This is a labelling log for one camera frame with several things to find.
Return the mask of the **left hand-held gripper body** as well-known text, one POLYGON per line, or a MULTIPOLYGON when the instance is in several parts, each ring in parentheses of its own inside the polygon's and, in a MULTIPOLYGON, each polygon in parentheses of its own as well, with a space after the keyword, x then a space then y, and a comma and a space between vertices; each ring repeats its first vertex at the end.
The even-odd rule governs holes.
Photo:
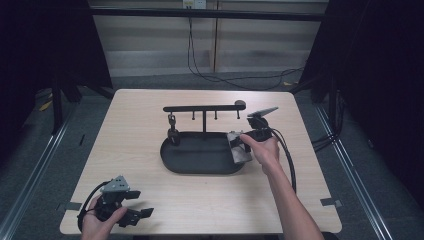
MULTIPOLYGON (((101 196, 94 207, 95 216, 102 222, 108 220, 115 210, 122 206, 125 193, 132 191, 127 181, 122 175, 117 176, 108 182, 101 190, 101 196)), ((133 217, 135 210, 128 209, 125 215, 117 222, 120 227, 128 225, 136 226, 139 220, 133 217)))

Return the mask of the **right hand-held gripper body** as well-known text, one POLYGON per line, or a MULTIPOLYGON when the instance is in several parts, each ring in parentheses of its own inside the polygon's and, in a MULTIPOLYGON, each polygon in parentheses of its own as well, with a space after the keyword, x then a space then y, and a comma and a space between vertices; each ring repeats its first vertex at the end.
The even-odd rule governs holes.
POLYGON ((247 120, 252 130, 246 132, 254 140, 267 140, 272 137, 272 131, 268 121, 264 118, 265 115, 277 110, 277 107, 271 107, 247 115, 247 120))

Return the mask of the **beige patterned key pouch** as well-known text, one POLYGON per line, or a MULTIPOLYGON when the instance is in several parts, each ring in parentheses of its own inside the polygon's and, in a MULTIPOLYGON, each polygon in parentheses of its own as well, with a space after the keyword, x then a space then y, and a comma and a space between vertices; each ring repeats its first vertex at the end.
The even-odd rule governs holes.
MULTIPOLYGON (((231 131, 227 134, 227 140, 228 140, 228 143, 229 143, 229 147, 230 147, 230 141, 233 140, 237 136, 240 137, 240 135, 241 135, 240 132, 235 132, 235 131, 231 131)), ((235 147, 235 148, 230 147, 230 150, 231 150, 235 164, 244 164, 244 163, 252 160, 251 152, 246 153, 241 147, 235 147)))

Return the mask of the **black key rack with tray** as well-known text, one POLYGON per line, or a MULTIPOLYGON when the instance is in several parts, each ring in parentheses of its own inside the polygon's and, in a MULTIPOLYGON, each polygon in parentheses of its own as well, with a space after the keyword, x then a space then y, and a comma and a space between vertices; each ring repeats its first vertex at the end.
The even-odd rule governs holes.
POLYGON ((234 163, 227 133, 208 132, 206 120, 208 112, 217 115, 219 111, 235 111, 237 118, 240 118, 240 111, 245 109, 243 100, 237 100, 232 105, 165 106, 163 111, 168 115, 189 112, 195 118, 195 113, 200 112, 202 130, 179 132, 179 146, 172 145, 167 136, 160 148, 163 165, 173 173, 187 175, 230 175, 240 171, 244 164, 234 163))

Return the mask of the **black car key fob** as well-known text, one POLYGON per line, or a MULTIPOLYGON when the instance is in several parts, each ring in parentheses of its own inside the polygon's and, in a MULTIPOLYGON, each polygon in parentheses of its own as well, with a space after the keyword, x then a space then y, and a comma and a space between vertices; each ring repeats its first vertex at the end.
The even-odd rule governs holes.
POLYGON ((179 131, 176 129, 176 117, 172 113, 168 115, 168 122, 170 124, 170 128, 167 132, 168 140, 172 145, 179 146, 181 139, 179 131))

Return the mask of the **person's right hand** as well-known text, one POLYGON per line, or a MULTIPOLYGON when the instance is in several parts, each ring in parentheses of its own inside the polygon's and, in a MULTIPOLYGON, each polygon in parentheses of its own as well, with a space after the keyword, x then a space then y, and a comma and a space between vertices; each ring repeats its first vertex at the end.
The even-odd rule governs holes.
POLYGON ((247 134, 242 134, 240 139, 251 147, 266 175, 270 175, 279 166, 279 147, 275 137, 258 142, 247 134))

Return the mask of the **person's left hand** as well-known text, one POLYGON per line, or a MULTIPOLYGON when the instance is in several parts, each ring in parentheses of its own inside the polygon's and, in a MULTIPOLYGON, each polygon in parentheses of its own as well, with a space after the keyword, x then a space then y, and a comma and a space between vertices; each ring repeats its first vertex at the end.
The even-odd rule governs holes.
POLYGON ((81 240, 107 240, 115 224, 127 212, 126 207, 114 211, 112 216, 102 222, 93 213, 87 213, 83 218, 81 240))

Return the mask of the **grey tape strip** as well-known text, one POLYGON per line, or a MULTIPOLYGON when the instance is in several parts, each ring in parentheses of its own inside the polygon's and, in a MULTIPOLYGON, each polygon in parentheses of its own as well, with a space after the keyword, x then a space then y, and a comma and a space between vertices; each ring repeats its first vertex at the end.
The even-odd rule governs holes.
POLYGON ((81 203, 75 202, 59 203, 56 210, 60 212, 66 212, 67 210, 79 211, 81 206, 81 203))
POLYGON ((320 199, 322 206, 334 206, 335 208, 341 207, 342 202, 340 200, 335 200, 333 198, 323 198, 320 199))

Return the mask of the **black metal stand leg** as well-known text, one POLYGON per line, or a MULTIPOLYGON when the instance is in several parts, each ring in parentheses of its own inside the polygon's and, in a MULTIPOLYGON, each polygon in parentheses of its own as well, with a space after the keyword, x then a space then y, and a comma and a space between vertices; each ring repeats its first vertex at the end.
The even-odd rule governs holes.
POLYGON ((52 103, 54 115, 52 134, 55 135, 58 133, 63 124, 62 95, 57 78, 52 80, 52 103))

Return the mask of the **dark curtain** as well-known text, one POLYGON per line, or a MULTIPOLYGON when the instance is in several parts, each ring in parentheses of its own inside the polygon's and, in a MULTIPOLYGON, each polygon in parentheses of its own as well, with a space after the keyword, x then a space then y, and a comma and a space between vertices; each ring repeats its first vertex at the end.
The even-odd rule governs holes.
POLYGON ((329 0, 298 87, 336 87, 424 210, 424 0, 329 0))
POLYGON ((112 86, 88 0, 0 0, 0 163, 18 144, 35 95, 52 89, 77 102, 80 86, 112 86))

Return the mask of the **metal floor rail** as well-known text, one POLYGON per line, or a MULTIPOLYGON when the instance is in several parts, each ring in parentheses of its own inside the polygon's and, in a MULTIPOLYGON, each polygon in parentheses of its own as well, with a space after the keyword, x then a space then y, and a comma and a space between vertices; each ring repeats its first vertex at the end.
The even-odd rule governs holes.
POLYGON ((43 150, 34 170, 31 172, 28 180, 19 192, 15 203, 7 212, 3 222, 0 224, 0 240, 12 240, 20 221, 22 220, 34 192, 41 182, 41 179, 47 171, 51 160, 53 159, 62 139, 67 131, 70 120, 73 118, 76 106, 72 105, 69 112, 58 127, 58 130, 49 138, 49 141, 43 150))
POLYGON ((343 145, 343 142, 336 136, 330 127, 330 120, 325 109, 320 105, 316 106, 315 109, 327 136, 330 138, 332 148, 338 156, 347 178, 352 185, 355 195, 357 196, 378 240, 394 240, 379 209, 375 205, 361 177, 359 176, 350 155, 343 145))

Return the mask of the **black horizontal frame bar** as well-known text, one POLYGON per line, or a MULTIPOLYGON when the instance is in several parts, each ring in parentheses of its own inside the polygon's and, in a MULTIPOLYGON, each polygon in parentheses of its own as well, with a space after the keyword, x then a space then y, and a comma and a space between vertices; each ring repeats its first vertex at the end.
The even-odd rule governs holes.
POLYGON ((135 9, 135 8, 90 8, 92 15, 108 16, 146 16, 146 17, 187 17, 187 18, 215 18, 215 19, 257 19, 281 21, 310 21, 321 22, 328 19, 325 14, 285 13, 285 12, 257 12, 232 10, 192 10, 192 9, 135 9))

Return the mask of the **white wall socket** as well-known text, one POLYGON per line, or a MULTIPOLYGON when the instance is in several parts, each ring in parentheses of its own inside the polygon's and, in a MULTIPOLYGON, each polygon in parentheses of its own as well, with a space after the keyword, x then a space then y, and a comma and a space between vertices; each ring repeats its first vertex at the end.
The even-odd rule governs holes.
POLYGON ((206 0, 182 0, 184 9, 205 10, 207 8, 206 0))

